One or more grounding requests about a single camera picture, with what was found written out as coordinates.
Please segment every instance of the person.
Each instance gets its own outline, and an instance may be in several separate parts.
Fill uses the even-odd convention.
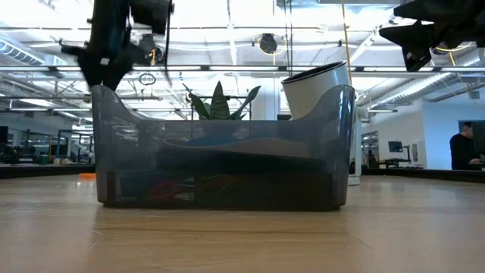
[[[475,151],[473,144],[473,128],[471,122],[465,122],[461,133],[456,134],[449,141],[452,152],[452,169],[476,171],[480,163],[480,154]]]

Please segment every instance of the transparent plastic bin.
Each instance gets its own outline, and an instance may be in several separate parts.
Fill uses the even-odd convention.
[[[346,203],[355,91],[336,86],[294,121],[163,121],[92,88],[98,201],[106,206],[312,210]]]

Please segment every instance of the desk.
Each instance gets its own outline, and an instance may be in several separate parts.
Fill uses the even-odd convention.
[[[390,168],[390,166],[393,166],[395,168],[399,168],[399,163],[411,163],[411,160],[400,159],[400,158],[391,158],[391,159],[386,159],[383,162],[379,162],[379,165],[385,165],[386,168]]]

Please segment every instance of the fluorescent light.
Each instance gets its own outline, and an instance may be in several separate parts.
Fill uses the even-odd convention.
[[[441,72],[485,72],[485,67],[444,67]]]
[[[50,71],[46,66],[0,67],[1,72],[44,72]]]
[[[366,67],[366,72],[406,72],[406,67]]]
[[[58,71],[81,71],[81,67],[74,67],[74,66],[57,66]]]
[[[7,108],[10,111],[48,111],[45,108]]]
[[[278,67],[210,66],[210,71],[278,71]]]
[[[369,113],[396,113],[397,109],[367,109]]]
[[[69,118],[79,118],[78,116],[72,115],[71,113],[66,113],[66,112],[60,112],[60,113]]]
[[[136,108],[134,111],[176,111],[175,108]],[[190,109],[180,109],[180,111],[190,111]]]
[[[49,107],[52,105],[52,103],[43,99],[21,99],[20,101],[44,107]]]
[[[317,67],[293,67],[293,71],[309,71]]]
[[[397,45],[373,45],[369,46],[367,50],[370,51],[392,51],[392,50],[401,50],[400,46]]]
[[[53,109],[53,111],[91,111],[91,109],[88,109],[88,108],[59,108],[59,109]]]
[[[187,66],[169,66],[167,67],[169,71],[199,71],[201,70],[198,65],[187,65]],[[161,66],[153,67],[134,67],[133,71],[164,71],[165,68]]]

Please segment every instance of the white wall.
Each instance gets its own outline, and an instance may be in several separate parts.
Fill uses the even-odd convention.
[[[459,104],[423,103],[424,135],[429,169],[451,169],[449,140],[459,133],[458,121],[485,120],[485,104],[478,103],[481,106],[470,101]]]
[[[379,113],[371,117],[369,124],[363,124],[362,134],[377,131],[379,133],[379,160],[388,158],[406,158],[404,153],[391,153],[389,141],[401,141],[403,146],[412,146],[416,142],[424,142],[424,122],[421,113],[422,103],[415,102],[412,106],[398,107],[397,113]],[[424,147],[421,147],[419,163],[411,163],[412,166],[427,167],[427,158]]]

